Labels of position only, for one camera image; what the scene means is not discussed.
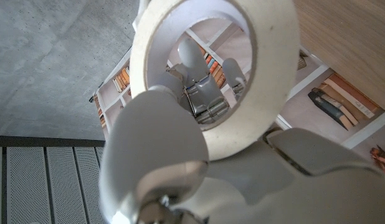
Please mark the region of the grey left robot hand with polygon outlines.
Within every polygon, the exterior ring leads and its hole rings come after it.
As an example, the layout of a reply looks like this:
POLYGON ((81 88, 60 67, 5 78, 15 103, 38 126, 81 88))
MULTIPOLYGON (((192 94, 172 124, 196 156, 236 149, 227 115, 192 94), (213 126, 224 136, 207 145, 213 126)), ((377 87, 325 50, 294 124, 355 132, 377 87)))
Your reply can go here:
POLYGON ((100 165, 107 222, 385 223, 385 173, 303 129, 210 161, 182 82, 164 72, 119 114, 100 165))

